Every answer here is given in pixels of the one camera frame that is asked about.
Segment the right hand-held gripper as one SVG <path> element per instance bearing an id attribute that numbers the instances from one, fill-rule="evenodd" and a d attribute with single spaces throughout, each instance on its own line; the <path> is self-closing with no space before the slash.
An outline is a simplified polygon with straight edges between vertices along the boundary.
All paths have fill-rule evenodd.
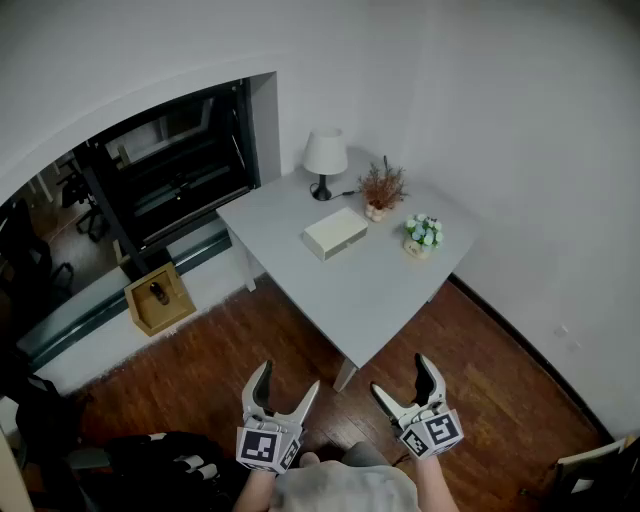
<path id="1" fill-rule="evenodd" d="M 426 356 L 416 353 L 417 369 L 414 402 L 420 406 L 438 407 L 446 402 L 446 384 L 437 367 Z M 463 430 L 455 409 L 445 407 L 411 423 L 416 416 L 416 405 L 402 405 L 372 382 L 370 391 L 377 405 L 392 424 L 409 424 L 399 437 L 415 459 L 427 459 L 453 448 L 463 439 Z"/>

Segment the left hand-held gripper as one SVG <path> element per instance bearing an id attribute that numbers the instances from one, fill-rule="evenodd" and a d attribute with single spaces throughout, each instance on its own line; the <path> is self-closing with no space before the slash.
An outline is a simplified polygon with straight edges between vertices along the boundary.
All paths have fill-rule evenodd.
<path id="1" fill-rule="evenodd" d="M 269 405 L 272 362 L 262 363 L 242 391 L 244 425 L 238 428 L 236 461 L 250 470 L 284 474 L 301 447 L 304 421 L 319 392 L 314 382 L 290 414 Z"/>

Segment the grey box drawer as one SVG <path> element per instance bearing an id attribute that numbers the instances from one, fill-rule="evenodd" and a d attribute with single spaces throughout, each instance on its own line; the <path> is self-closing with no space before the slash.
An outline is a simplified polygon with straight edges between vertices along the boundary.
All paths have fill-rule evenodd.
<path id="1" fill-rule="evenodd" d="M 331 259 L 337 254 L 343 252 L 345 249 L 349 248 L 351 245 L 353 245 L 357 241 L 361 240 L 367 234 L 367 230 L 368 230 L 368 226 L 365 226 L 359 231 L 354 232 L 353 234 L 350 234 L 349 236 L 340 240 L 339 242 L 333 243 L 328 249 L 324 251 L 323 260 L 327 261 Z"/>

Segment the person's left forearm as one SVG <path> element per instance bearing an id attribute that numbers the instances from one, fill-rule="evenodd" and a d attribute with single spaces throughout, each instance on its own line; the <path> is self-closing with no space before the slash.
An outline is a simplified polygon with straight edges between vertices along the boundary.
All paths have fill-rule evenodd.
<path id="1" fill-rule="evenodd" d="M 252 470 L 232 512 L 268 512 L 275 483 L 275 473 Z"/>

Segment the person's right forearm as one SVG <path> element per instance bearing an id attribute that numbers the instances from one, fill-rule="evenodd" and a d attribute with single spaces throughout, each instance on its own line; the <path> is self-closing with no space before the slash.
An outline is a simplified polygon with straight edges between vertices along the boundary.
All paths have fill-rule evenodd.
<path id="1" fill-rule="evenodd" d="M 437 456 L 415 459 L 416 488 L 421 512 L 459 512 Z"/>

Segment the grey table leg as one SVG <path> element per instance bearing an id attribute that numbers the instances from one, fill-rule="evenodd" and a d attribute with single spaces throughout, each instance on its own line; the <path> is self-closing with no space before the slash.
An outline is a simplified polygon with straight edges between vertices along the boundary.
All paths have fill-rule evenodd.
<path id="1" fill-rule="evenodd" d="M 345 358 L 333 383 L 334 391 L 336 393 L 341 393 L 357 371 L 358 367 L 354 365 L 348 358 Z"/>
<path id="2" fill-rule="evenodd" d="M 245 287 L 249 292 L 253 292 L 256 289 L 254 280 L 254 274 L 251 267 L 250 253 L 246 246 L 240 241 L 238 236 L 233 230 L 229 232 L 229 236 L 232 241 L 232 246 L 235 252 L 238 268 L 245 283 Z"/>

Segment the person's light shirt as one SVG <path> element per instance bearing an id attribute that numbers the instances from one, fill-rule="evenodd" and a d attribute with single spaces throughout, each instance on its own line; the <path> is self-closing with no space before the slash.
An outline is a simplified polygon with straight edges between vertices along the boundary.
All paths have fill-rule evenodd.
<path id="1" fill-rule="evenodd" d="M 388 464 L 329 460 L 288 470 L 275 480 L 269 512 L 420 512 L 417 489 Z"/>

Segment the black bag with white stripes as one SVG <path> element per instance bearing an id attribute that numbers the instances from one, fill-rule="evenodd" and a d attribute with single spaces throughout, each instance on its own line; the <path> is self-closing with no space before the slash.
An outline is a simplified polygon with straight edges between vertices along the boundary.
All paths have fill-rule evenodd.
<path id="1" fill-rule="evenodd" d="M 231 512 L 248 470 L 204 435 L 162 432 L 112 439 L 116 512 Z"/>

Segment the open wooden box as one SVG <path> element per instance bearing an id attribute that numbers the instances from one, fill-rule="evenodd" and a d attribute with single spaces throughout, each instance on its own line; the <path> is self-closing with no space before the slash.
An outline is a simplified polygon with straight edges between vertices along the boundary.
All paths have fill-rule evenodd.
<path id="1" fill-rule="evenodd" d="M 150 292 L 149 286 L 153 281 L 158 282 L 168 295 L 168 305 L 161 305 Z M 167 263 L 130 284 L 124 293 L 133 323 L 149 337 L 196 311 L 173 263 Z"/>

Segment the blue white flower pot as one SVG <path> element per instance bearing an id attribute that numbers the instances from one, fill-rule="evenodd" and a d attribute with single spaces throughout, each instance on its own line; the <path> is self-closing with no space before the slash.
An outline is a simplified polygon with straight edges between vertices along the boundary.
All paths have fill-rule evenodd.
<path id="1" fill-rule="evenodd" d="M 404 222 L 403 248 L 411 256 L 426 260 L 443 241 L 442 223 L 426 214 L 409 215 Z"/>

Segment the black chair with pale board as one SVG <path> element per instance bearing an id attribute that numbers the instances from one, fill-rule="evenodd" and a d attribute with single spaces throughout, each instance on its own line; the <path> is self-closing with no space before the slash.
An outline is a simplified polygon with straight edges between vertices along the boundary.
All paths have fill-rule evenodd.
<path id="1" fill-rule="evenodd" d="M 640 512 L 640 437 L 558 459 L 546 495 L 520 489 L 542 512 Z"/>

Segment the dried brown plant in vase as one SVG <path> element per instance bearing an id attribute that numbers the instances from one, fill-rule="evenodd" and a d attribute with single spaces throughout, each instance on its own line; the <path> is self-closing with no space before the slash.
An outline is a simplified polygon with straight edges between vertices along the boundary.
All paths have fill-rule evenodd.
<path id="1" fill-rule="evenodd" d="M 371 162 L 367 173 L 358 177 L 358 191 L 363 197 L 364 213 L 369 220 L 381 222 L 409 195 L 404 173 L 404 168 L 392 166 L 384 155 L 381 165 Z"/>

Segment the black backpack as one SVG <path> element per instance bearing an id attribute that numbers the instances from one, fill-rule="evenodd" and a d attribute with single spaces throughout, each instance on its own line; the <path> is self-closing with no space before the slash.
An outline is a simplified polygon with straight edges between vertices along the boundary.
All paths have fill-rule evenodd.
<path id="1" fill-rule="evenodd" d="M 18 405 L 17 429 L 31 461 L 59 459 L 77 447 L 83 403 L 61 396 L 50 380 L 5 350 L 0 351 L 0 395 Z"/>

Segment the white shade table lamp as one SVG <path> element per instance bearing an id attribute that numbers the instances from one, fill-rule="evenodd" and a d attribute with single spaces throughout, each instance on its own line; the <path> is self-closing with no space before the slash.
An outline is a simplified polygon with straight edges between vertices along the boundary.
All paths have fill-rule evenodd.
<path id="1" fill-rule="evenodd" d="M 312 197 L 318 201 L 330 200 L 332 194 L 327 187 L 327 177 L 341 174 L 348 167 L 343 131 L 339 128 L 312 130 L 304 150 L 302 166 L 318 176 Z"/>

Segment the black office chair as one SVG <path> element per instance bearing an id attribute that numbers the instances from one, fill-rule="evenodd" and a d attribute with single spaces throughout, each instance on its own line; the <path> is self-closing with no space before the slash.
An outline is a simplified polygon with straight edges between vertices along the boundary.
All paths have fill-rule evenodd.
<path id="1" fill-rule="evenodd" d="M 3 205 L 6 216 L 0 224 L 0 256 L 13 269 L 13 277 L 0 276 L 0 288 L 16 309 L 46 311 L 72 296 L 74 269 L 68 262 L 53 268 L 51 250 L 38 237 L 31 223 L 27 202 L 21 198 Z"/>
<path id="2" fill-rule="evenodd" d="M 76 230 L 79 234 L 86 234 L 92 242 L 98 243 L 107 234 L 110 225 L 87 180 L 80 171 L 72 170 L 58 185 L 63 186 L 63 208 L 70 208 L 75 203 L 88 205 L 89 209 L 76 221 Z"/>

